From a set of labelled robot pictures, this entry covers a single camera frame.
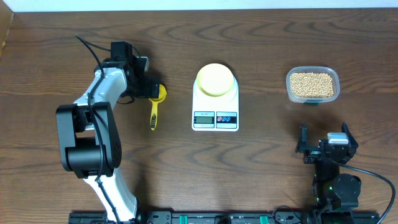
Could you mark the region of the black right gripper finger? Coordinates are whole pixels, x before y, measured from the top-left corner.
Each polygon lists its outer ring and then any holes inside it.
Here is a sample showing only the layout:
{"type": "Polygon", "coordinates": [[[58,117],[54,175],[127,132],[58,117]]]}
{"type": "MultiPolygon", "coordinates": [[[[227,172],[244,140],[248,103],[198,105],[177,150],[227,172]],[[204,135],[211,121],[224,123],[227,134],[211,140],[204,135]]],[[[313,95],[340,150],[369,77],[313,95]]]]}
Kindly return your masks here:
{"type": "Polygon", "coordinates": [[[350,133],[348,126],[345,122],[341,125],[341,132],[347,135],[348,141],[350,145],[356,145],[356,140],[353,135],[350,133]]]}
{"type": "Polygon", "coordinates": [[[305,123],[302,123],[300,130],[300,137],[295,148],[296,153],[304,153],[307,150],[307,126],[305,123]]]}

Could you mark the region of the yellow measuring scoop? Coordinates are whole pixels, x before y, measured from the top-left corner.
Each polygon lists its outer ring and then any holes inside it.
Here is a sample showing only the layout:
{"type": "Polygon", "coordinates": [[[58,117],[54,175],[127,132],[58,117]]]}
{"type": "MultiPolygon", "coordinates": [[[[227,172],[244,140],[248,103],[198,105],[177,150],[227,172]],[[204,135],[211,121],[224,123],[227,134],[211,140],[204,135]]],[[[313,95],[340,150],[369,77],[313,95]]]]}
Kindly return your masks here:
{"type": "Polygon", "coordinates": [[[158,98],[149,98],[152,103],[151,114],[150,114],[150,128],[152,131],[156,129],[157,121],[158,121],[158,104],[162,103],[167,97],[166,88],[160,84],[159,86],[159,97],[158,98]]]}

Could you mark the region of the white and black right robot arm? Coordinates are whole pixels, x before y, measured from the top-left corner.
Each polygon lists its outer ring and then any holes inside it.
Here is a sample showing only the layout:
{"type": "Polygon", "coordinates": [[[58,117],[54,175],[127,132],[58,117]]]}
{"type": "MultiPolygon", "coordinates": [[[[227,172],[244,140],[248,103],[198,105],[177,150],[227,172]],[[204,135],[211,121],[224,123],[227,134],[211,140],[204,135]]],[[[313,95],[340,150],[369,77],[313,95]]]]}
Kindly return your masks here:
{"type": "Polygon", "coordinates": [[[328,133],[316,146],[308,144],[307,126],[301,133],[295,152],[303,154],[303,162],[315,165],[313,194],[317,207],[303,215],[303,223],[354,224],[353,209],[358,207],[361,179],[342,174],[340,167],[356,153],[358,143],[346,123],[340,132],[328,133]]]}

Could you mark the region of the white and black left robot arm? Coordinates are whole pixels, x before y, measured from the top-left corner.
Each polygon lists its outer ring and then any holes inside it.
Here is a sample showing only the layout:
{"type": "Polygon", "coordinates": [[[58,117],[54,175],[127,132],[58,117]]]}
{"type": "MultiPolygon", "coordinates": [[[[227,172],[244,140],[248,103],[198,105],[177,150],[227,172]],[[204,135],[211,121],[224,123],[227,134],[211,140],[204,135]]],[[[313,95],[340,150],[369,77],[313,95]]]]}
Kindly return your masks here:
{"type": "Polygon", "coordinates": [[[113,115],[119,98],[160,99],[160,81],[145,75],[149,59],[131,44],[112,42],[110,56],[98,61],[94,79],[85,93],[56,110],[60,158],[63,168],[83,179],[96,192],[106,212],[70,215],[72,223],[147,223],[119,168],[121,140],[113,115]]]}

